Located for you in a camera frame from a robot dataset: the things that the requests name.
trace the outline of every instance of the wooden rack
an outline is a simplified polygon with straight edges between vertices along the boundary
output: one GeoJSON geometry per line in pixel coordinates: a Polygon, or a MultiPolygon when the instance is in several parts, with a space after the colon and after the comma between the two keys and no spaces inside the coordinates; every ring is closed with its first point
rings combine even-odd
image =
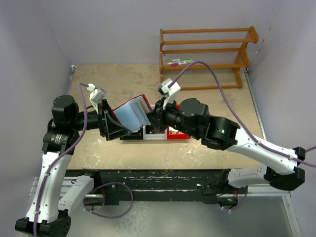
{"type": "MultiPolygon", "coordinates": [[[[163,71],[182,70],[185,66],[166,67],[163,64],[164,54],[181,54],[181,53],[214,53],[214,52],[238,52],[233,64],[214,64],[212,68],[232,68],[237,84],[223,85],[223,88],[242,88],[240,78],[240,68],[247,68],[250,65],[247,56],[248,43],[257,43],[258,34],[253,26],[249,28],[227,28],[227,29],[198,29],[198,30],[167,30],[160,29],[160,81],[163,81],[163,71]],[[164,41],[164,34],[183,34],[183,33],[213,33],[213,32],[247,32],[244,39],[206,39],[206,40],[177,40],[164,41]],[[180,45],[180,44],[206,44],[206,43],[242,43],[240,48],[209,48],[209,49],[180,49],[180,50],[164,50],[165,45],[180,45]]],[[[205,69],[204,65],[193,65],[190,69],[205,69]]],[[[182,87],[182,90],[201,90],[201,89],[218,89],[218,86],[194,86],[182,87]]]]}

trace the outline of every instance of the gray wall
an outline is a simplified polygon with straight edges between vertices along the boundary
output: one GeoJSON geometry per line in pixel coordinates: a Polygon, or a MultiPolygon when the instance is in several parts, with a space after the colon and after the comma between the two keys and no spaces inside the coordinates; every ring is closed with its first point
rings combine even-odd
{"type": "MultiPolygon", "coordinates": [[[[284,0],[39,0],[73,64],[158,63],[159,30],[255,26],[260,41],[284,0]]],[[[249,45],[249,57],[258,44],[249,45]]],[[[233,55],[206,54],[218,61],[233,55]]]]}
{"type": "Polygon", "coordinates": [[[0,1],[0,230],[18,236],[53,99],[66,92],[71,65],[36,0],[0,1]]]}
{"type": "MultiPolygon", "coordinates": [[[[316,145],[316,3],[287,0],[253,65],[250,80],[271,142],[316,145]]],[[[307,161],[316,163],[316,152],[307,161]]],[[[306,182],[292,193],[302,233],[316,236],[316,170],[302,165],[306,182]]]]}

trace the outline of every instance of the tabletop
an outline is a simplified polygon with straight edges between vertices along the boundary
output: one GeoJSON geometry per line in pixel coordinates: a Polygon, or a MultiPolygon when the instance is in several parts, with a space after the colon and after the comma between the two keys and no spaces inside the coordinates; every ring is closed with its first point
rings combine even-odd
{"type": "MultiPolygon", "coordinates": [[[[222,84],[234,82],[230,70],[216,70],[222,84]]],[[[166,78],[173,79],[177,71],[170,72],[166,78]]],[[[224,92],[235,112],[250,131],[263,137],[251,94],[243,73],[243,88],[225,89],[224,92]]],[[[151,104],[161,98],[158,92],[159,65],[78,65],[70,89],[82,111],[82,102],[77,84],[93,83],[106,90],[107,100],[114,109],[130,98],[145,94],[151,104]]],[[[214,79],[207,70],[190,70],[180,79],[182,85],[213,85],[214,79]]],[[[89,91],[83,89],[87,106],[89,91]]],[[[197,98],[209,106],[211,115],[222,116],[236,121],[225,104],[220,91],[191,90],[181,91],[177,103],[187,98],[197,98]]],[[[221,169],[246,168],[258,162],[240,154],[216,151],[203,146],[200,141],[106,141],[98,130],[87,131],[76,146],[68,169],[221,169]]]]}

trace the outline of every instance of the purple cable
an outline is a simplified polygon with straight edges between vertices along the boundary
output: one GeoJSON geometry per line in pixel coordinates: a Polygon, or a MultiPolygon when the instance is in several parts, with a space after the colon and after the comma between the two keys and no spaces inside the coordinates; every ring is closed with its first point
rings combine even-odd
{"type": "Polygon", "coordinates": [[[99,213],[96,213],[96,212],[92,211],[91,209],[88,209],[88,208],[86,207],[86,205],[83,203],[84,209],[85,209],[86,211],[90,212],[90,213],[93,214],[93,215],[96,215],[96,216],[99,216],[99,217],[103,217],[103,218],[108,218],[108,219],[116,219],[116,218],[119,218],[119,217],[122,217],[122,216],[126,215],[126,214],[130,211],[130,209],[132,208],[132,205],[133,205],[133,203],[134,203],[134,197],[133,197],[132,190],[131,190],[126,184],[123,184],[123,183],[120,183],[120,182],[110,182],[110,183],[103,184],[103,185],[101,185],[101,186],[99,186],[99,187],[97,187],[97,188],[91,190],[91,193],[97,191],[97,190],[100,189],[100,188],[103,188],[103,187],[106,187],[106,186],[109,186],[109,185],[115,185],[115,184],[120,184],[120,185],[124,186],[124,187],[129,191],[129,193],[130,193],[131,203],[130,203],[129,208],[128,208],[124,213],[122,213],[121,215],[118,215],[118,216],[105,216],[105,215],[101,215],[101,214],[99,214],[99,213]]]}
{"type": "Polygon", "coordinates": [[[306,149],[305,152],[307,153],[307,152],[310,152],[310,151],[315,150],[315,149],[316,149],[316,146],[306,149]]]}
{"type": "MultiPolygon", "coordinates": [[[[202,62],[202,61],[196,61],[196,62],[192,62],[192,63],[188,64],[188,65],[179,73],[179,75],[175,78],[175,80],[173,80],[173,82],[168,86],[168,88],[170,88],[174,83],[176,83],[176,81],[180,78],[180,76],[182,76],[182,74],[183,74],[189,67],[191,67],[192,65],[197,64],[197,63],[203,64],[203,65],[206,66],[206,67],[209,69],[209,71],[212,73],[212,75],[213,75],[213,77],[214,77],[214,79],[215,79],[215,81],[216,81],[216,84],[217,84],[217,86],[218,86],[218,88],[219,88],[219,90],[220,90],[220,92],[221,92],[221,94],[222,94],[222,97],[223,97],[223,99],[224,99],[224,101],[225,101],[227,107],[228,107],[229,110],[232,112],[232,114],[235,116],[235,118],[237,119],[237,121],[241,124],[241,126],[243,127],[243,129],[245,129],[245,131],[246,131],[246,133],[248,134],[248,136],[251,137],[251,139],[252,139],[255,143],[257,143],[260,147],[266,149],[267,151],[272,152],[272,153],[277,154],[277,155],[280,155],[280,156],[283,156],[283,157],[286,157],[286,158],[291,158],[291,156],[288,155],[288,154],[284,154],[284,153],[282,153],[282,152],[276,151],[276,150],[274,150],[274,149],[272,149],[272,148],[270,148],[270,147],[267,147],[266,145],[264,145],[264,144],[258,142],[258,140],[254,137],[254,135],[249,131],[249,129],[247,128],[247,126],[243,123],[243,121],[239,118],[239,116],[238,116],[238,115],[236,114],[236,112],[233,110],[233,108],[232,108],[232,106],[230,105],[230,103],[229,103],[229,101],[228,101],[226,95],[224,94],[224,90],[223,90],[222,86],[220,85],[219,80],[217,79],[216,74],[214,73],[213,69],[212,69],[207,63],[204,63],[204,62],[202,62]]],[[[309,148],[308,151],[311,151],[311,150],[313,150],[313,149],[316,149],[316,147],[309,148]]],[[[311,167],[316,167],[316,165],[307,163],[307,162],[305,162],[305,161],[303,161],[303,160],[300,160],[300,159],[293,158],[293,160],[295,160],[296,162],[300,162],[300,163],[302,163],[302,164],[311,166],[311,167]]]]}
{"type": "Polygon", "coordinates": [[[47,176],[44,176],[43,178],[43,181],[40,185],[40,188],[39,188],[39,195],[38,195],[38,198],[37,198],[37,201],[36,201],[36,205],[35,205],[35,215],[34,215],[34,222],[33,222],[33,234],[34,234],[34,237],[38,237],[38,229],[37,229],[37,224],[38,224],[38,219],[39,219],[39,214],[37,213],[40,209],[40,201],[41,201],[41,198],[43,196],[43,192],[44,192],[44,188],[45,188],[45,184],[46,184],[46,181],[47,181],[47,178],[49,176],[49,173],[50,171],[52,170],[52,168],[54,167],[54,165],[64,156],[66,155],[69,151],[71,151],[72,149],[75,148],[75,146],[80,142],[80,140],[83,138],[85,132],[86,132],[86,129],[87,129],[87,124],[88,124],[88,112],[87,112],[87,109],[86,109],[86,104],[85,104],[85,100],[84,100],[84,96],[83,96],[83,92],[81,90],[81,86],[85,86],[85,87],[89,87],[89,85],[87,84],[84,84],[84,83],[78,83],[78,89],[79,89],[79,92],[80,92],[80,97],[81,97],[81,100],[82,100],[82,105],[83,105],[83,116],[84,116],[84,123],[83,123],[83,129],[82,129],[82,133],[81,135],[79,136],[79,138],[67,149],[65,150],[58,158],[56,158],[56,160],[54,160],[54,162],[48,167],[47,171],[46,171],[46,174],[47,176]]]}

